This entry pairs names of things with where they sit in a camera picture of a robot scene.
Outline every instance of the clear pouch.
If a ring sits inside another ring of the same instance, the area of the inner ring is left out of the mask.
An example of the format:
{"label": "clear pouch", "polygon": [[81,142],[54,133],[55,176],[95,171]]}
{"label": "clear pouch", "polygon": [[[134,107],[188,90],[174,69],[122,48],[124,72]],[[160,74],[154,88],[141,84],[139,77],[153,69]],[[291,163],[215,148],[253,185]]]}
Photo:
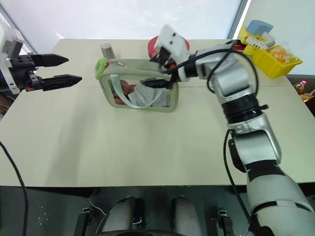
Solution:
{"label": "clear pouch", "polygon": [[173,89],[150,88],[140,81],[164,79],[158,64],[147,59],[100,59],[95,66],[96,78],[107,101],[117,108],[132,108],[158,112],[171,112],[178,103],[179,87]]}

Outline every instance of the snack package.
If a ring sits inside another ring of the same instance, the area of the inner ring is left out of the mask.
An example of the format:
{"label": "snack package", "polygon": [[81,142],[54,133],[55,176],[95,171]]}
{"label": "snack package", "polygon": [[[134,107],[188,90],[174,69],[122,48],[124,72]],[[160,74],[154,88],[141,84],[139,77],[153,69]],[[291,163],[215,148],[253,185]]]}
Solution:
{"label": "snack package", "polygon": [[295,55],[280,45],[273,47],[268,51],[268,53],[282,64],[291,63],[298,60]]}

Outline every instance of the white wall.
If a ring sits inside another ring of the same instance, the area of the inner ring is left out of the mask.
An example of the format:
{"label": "white wall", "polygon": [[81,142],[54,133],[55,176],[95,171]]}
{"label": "white wall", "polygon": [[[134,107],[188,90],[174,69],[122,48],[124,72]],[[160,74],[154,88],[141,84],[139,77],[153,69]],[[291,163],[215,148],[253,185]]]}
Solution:
{"label": "white wall", "polygon": [[226,38],[240,0],[0,0],[38,53],[61,38],[149,39],[169,24],[187,39]]}
{"label": "white wall", "polygon": [[252,0],[243,25],[251,20],[272,24],[276,43],[287,41],[303,60],[291,74],[315,75],[315,0]]}

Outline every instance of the red lid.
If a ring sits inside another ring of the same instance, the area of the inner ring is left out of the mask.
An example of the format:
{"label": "red lid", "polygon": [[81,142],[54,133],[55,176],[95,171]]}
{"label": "red lid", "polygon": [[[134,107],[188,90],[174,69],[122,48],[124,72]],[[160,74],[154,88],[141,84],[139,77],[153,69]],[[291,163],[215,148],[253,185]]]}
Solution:
{"label": "red lid", "polygon": [[[158,53],[158,51],[154,50],[154,45],[156,44],[157,39],[158,39],[158,36],[152,38],[148,43],[148,53],[149,53],[150,58],[155,56]],[[187,49],[189,50],[190,45],[187,40],[185,40],[185,42],[186,42]]]}

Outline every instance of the floor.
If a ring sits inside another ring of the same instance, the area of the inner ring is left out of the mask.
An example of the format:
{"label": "floor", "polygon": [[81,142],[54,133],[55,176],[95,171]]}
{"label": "floor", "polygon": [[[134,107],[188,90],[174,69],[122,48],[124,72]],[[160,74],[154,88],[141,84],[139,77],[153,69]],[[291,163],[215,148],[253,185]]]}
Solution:
{"label": "floor", "polygon": [[[72,236],[78,214],[82,208],[89,207],[86,198],[50,193],[40,190],[28,190],[30,211],[28,235],[32,236]],[[170,230],[170,202],[177,195],[185,195],[195,205],[201,223],[203,235],[222,236],[222,230],[216,229],[217,209],[222,207],[228,211],[234,224],[236,236],[251,236],[248,225],[241,212],[235,196],[226,186],[185,186],[185,187],[107,187],[91,196],[91,201],[109,212],[113,204],[126,196],[141,197],[145,201],[147,229]],[[246,194],[242,195],[245,203]],[[24,202],[19,187],[0,187],[0,235],[21,235]],[[86,236],[95,235],[102,215],[95,216],[88,226]]]}

